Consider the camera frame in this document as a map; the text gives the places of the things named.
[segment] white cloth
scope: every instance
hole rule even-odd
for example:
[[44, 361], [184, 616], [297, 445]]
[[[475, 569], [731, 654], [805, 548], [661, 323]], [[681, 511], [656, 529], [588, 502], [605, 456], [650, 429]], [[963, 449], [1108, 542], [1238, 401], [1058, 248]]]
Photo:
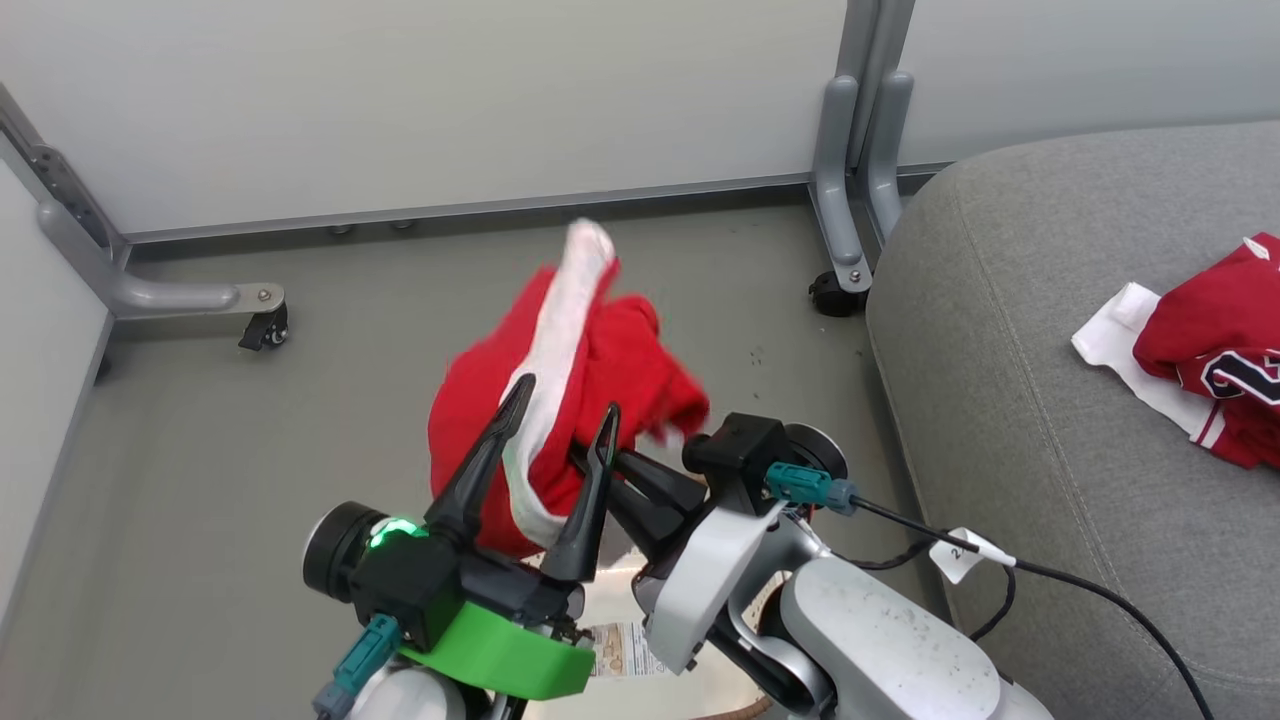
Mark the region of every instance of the white cloth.
[[1217, 404], [1185, 392], [1178, 383], [1148, 374], [1133, 357], [1133, 346], [1157, 302], [1158, 295], [1138, 283], [1129, 283], [1071, 336], [1071, 345], [1089, 365], [1106, 365], [1115, 370], [1138, 400], [1178, 423], [1188, 439], [1213, 447], [1226, 427]]
[[532, 373], [538, 378], [520, 430], [503, 448], [502, 466], [511, 491], [511, 518], [526, 538], [541, 547], [556, 542], [564, 518], [543, 505], [529, 482], [529, 466], [556, 427], [591, 304], [614, 258], [613, 241], [604, 228], [590, 220], [577, 220], [568, 227], [564, 256], [538, 311], [529, 355], [511, 373], [502, 391], [506, 400], [521, 375]]

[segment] gray fabric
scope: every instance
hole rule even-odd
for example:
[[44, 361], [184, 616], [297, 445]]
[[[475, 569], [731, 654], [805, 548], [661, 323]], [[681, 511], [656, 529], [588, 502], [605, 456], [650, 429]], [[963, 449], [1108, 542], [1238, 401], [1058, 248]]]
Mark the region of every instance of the gray fabric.
[[[1260, 231], [1280, 233], [1280, 123], [1010, 147], [922, 190], [868, 307], [927, 520], [1125, 594], [1233, 720], [1280, 707], [1280, 473], [1193, 446], [1070, 336], [1126, 281], [1166, 292]], [[979, 570], [948, 589], [965, 629], [1004, 597]], [[982, 644], [1059, 720], [1198, 717], [1155, 642], [1084, 591], [1020, 575]]]

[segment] white wall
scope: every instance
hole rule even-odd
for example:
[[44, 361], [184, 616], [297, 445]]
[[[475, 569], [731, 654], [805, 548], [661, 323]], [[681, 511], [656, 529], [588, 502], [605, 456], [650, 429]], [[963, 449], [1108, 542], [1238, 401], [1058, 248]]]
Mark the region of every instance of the white wall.
[[125, 233], [805, 173], [845, 0], [5, 0]]
[[[0, 137], [3, 151], [12, 146]], [[0, 159], [0, 629], [84, 388], [106, 309], [36, 225]]]
[[1274, 0], [916, 0], [899, 161], [1062, 135], [1280, 117]]

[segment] teal connector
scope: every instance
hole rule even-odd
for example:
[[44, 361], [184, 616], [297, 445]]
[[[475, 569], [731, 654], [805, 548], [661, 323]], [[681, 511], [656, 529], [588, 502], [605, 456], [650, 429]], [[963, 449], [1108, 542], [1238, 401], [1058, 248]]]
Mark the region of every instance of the teal connector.
[[764, 482], [769, 486], [773, 497], [787, 502], [817, 505], [841, 515], [852, 515], [856, 509], [850, 501], [856, 493], [854, 483], [845, 479], [832, 479], [828, 473], [822, 470], [791, 465], [790, 462], [774, 462], [764, 474]]
[[360, 694], [374, 673], [396, 655], [399, 643], [399, 623], [387, 615], [374, 615], [347, 657], [333, 669], [333, 679], [342, 689]]
[[401, 646], [399, 623], [387, 615], [374, 615], [356, 644], [333, 669], [333, 682], [315, 698], [311, 708], [325, 720], [342, 720], [351, 712], [360, 691]]

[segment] floor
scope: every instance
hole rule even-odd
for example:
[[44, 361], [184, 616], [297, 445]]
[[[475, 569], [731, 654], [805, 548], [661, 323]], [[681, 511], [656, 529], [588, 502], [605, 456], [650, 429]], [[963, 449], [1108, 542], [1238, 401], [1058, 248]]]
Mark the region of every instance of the floor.
[[[915, 512], [865, 325], [808, 305], [826, 263], [808, 205], [605, 219], [618, 290], [658, 307], [666, 342], [712, 397], [713, 423], [740, 410], [817, 425], [844, 447], [864, 495]], [[307, 717], [356, 624], [303, 587], [303, 539], [344, 500], [426, 506], [436, 383], [562, 240], [545, 218], [445, 222], [136, 263], [160, 279], [280, 282], [291, 337], [252, 354], [206, 327], [116, 333], [0, 655], [0, 716]], [[856, 557], [909, 542], [867, 514], [822, 512], [815, 525]], [[941, 610], [924, 568], [886, 579]]]

